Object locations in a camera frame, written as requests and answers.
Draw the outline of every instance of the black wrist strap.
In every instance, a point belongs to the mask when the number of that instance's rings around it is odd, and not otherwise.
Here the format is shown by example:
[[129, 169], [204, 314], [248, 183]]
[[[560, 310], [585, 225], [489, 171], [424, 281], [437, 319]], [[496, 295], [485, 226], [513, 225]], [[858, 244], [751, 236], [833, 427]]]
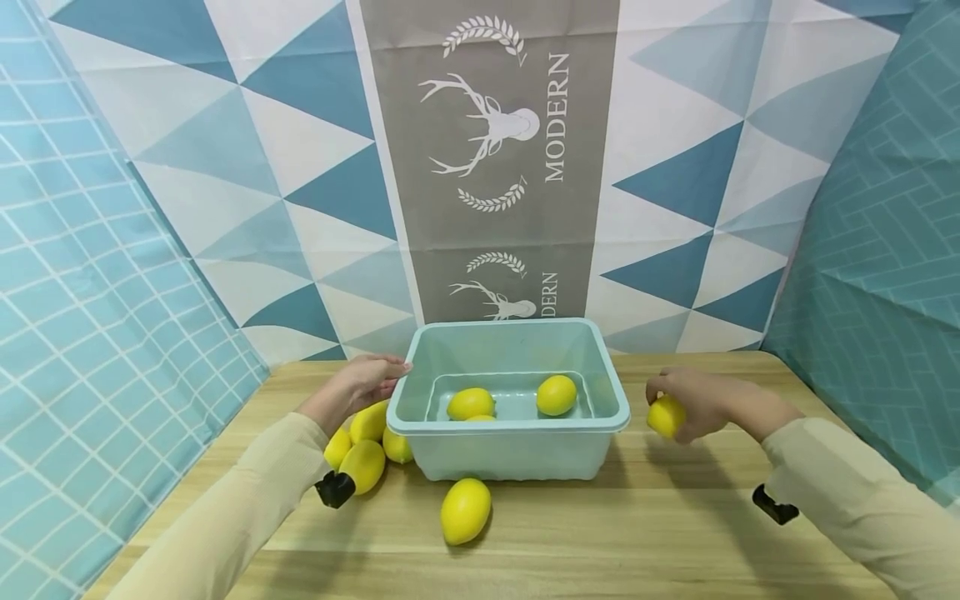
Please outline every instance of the black wrist strap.
[[800, 510], [792, 504], [777, 504], [773, 498], [767, 495], [763, 484], [760, 484], [754, 490], [754, 504], [760, 507], [760, 510], [772, 518], [778, 525], [786, 525], [793, 519], [800, 516]]

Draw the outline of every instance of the deer head logo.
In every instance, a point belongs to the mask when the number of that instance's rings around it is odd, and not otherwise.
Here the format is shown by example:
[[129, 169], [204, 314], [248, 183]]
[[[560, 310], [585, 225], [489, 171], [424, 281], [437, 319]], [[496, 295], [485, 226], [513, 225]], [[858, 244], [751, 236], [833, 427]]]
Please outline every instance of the deer head logo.
[[496, 306], [496, 312], [491, 315], [484, 315], [485, 319], [492, 318], [494, 321], [506, 321], [511, 317], [520, 317], [521, 319], [526, 319], [527, 317], [533, 317], [537, 313], [537, 305], [533, 304], [529, 300], [521, 300], [519, 302], [510, 302], [507, 300], [507, 297], [503, 294], [497, 294], [488, 290], [483, 283], [479, 281], [471, 281], [470, 283], [454, 283], [450, 287], [453, 288], [453, 291], [450, 292], [450, 296], [453, 296], [457, 292], [462, 292], [464, 290], [480, 290], [484, 293], [484, 296], [487, 297], [489, 302], [484, 302], [484, 305]]
[[430, 160], [433, 160], [437, 166], [441, 167], [440, 170], [435, 170], [434, 173], [441, 175], [460, 173], [460, 177], [466, 177], [473, 172], [473, 169], [481, 160], [499, 152], [503, 146], [503, 140], [512, 138], [521, 142], [526, 141], [536, 135], [540, 130], [540, 118], [529, 108], [518, 108], [513, 112], [505, 113], [500, 109], [500, 104], [494, 100], [494, 98], [473, 91], [473, 88], [464, 81], [464, 78], [456, 73], [447, 73], [447, 75], [453, 78], [453, 81], [432, 79], [420, 84], [433, 86], [420, 101], [423, 102], [441, 89], [459, 89], [470, 98], [473, 105], [480, 111], [480, 114], [468, 114], [467, 118], [485, 119], [487, 121], [487, 134], [480, 137], [472, 137], [469, 140], [471, 142], [479, 141], [480, 147], [477, 149], [473, 160], [465, 165], [454, 167], [443, 164], [434, 157], [430, 157]]

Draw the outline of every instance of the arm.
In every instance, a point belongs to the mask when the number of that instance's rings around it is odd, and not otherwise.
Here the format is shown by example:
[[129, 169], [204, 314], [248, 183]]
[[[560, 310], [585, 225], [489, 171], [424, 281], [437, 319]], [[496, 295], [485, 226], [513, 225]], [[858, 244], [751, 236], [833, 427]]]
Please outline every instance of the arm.
[[766, 490], [900, 598], [960, 598], [960, 521], [907, 483], [875, 450], [821, 419], [796, 420], [763, 449]]
[[765, 488], [792, 504], [830, 541], [899, 597], [960, 598], [960, 521], [840, 427], [807, 419], [755, 384], [690, 369], [665, 369], [647, 399], [670, 394], [686, 410], [681, 444], [728, 422], [762, 444], [774, 471]]
[[326, 434], [291, 413], [136, 562], [108, 600], [218, 600], [326, 471]]
[[260, 434], [224, 477], [140, 558], [108, 600], [220, 600], [253, 555], [329, 471], [327, 440], [351, 414], [389, 397], [410, 370], [359, 356]]

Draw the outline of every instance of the beige sleeve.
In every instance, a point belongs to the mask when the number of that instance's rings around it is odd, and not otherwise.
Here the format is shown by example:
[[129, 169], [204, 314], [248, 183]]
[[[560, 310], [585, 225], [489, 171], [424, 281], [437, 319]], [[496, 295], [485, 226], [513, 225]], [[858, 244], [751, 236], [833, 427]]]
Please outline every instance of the beige sleeve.
[[899, 598], [960, 598], [960, 520], [875, 450], [822, 419], [789, 423], [763, 449], [770, 497], [800, 509]]
[[303, 415], [272, 425], [160, 536], [108, 600], [226, 597], [303, 493], [329, 470], [326, 442]]

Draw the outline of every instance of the gray banner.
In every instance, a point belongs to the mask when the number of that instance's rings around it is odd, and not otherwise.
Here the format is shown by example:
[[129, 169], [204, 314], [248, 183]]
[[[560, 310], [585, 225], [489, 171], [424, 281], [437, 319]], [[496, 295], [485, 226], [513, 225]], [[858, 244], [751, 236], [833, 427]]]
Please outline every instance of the gray banner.
[[583, 316], [618, 0], [361, 0], [424, 318]]

